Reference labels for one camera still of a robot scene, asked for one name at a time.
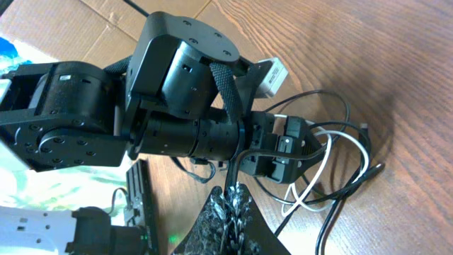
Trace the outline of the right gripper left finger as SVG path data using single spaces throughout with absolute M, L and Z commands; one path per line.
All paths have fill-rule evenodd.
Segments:
M 221 207 L 222 194 L 220 186 L 211 190 L 194 225 L 172 254 L 229 254 L 227 241 L 222 239 L 225 223 L 219 216 L 224 210 Z

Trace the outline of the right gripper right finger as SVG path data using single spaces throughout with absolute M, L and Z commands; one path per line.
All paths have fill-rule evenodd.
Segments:
M 289 254 L 268 227 L 248 188 L 241 183 L 231 187 L 231 253 Z

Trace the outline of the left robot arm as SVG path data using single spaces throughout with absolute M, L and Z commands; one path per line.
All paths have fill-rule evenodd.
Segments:
M 252 63 L 210 25 L 159 11 L 115 64 L 24 64 L 3 75 L 1 141 L 39 172 L 156 154 L 225 167 L 229 181 L 242 171 L 291 183 L 325 151 L 302 118 L 277 135 L 275 117 L 252 109 L 285 76 L 278 59 Z

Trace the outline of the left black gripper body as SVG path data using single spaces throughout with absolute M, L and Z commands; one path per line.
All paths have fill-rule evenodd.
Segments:
M 307 121 L 284 118 L 284 132 L 273 132 L 276 117 L 253 111 L 248 119 L 248 144 L 239 155 L 239 171 L 264 177 L 275 183 L 293 183 L 308 168 L 324 158 L 325 149 L 315 138 Z

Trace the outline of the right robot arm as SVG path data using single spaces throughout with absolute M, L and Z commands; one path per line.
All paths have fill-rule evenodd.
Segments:
M 41 211 L 1 208 L 2 254 L 158 254 L 159 233 L 146 219 L 113 225 L 96 207 Z M 174 254 L 288 254 L 247 187 L 215 186 Z

